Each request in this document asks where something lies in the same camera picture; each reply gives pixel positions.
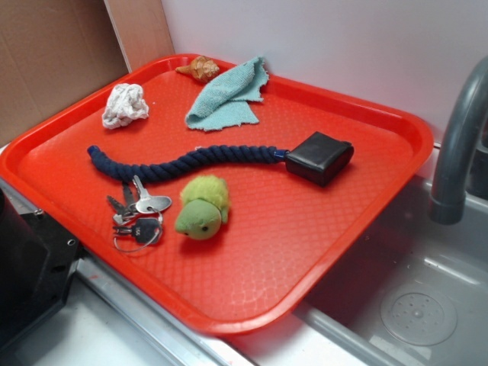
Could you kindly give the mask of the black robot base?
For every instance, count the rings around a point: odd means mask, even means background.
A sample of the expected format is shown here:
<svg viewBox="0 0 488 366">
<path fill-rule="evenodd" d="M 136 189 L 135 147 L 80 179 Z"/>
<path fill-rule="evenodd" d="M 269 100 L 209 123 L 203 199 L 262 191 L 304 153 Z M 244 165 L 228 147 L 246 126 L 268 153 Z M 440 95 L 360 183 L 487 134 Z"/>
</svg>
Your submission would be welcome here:
<svg viewBox="0 0 488 366">
<path fill-rule="evenodd" d="M 1 352 L 65 306 L 79 251 L 48 213 L 18 213 L 1 193 Z"/>
</svg>

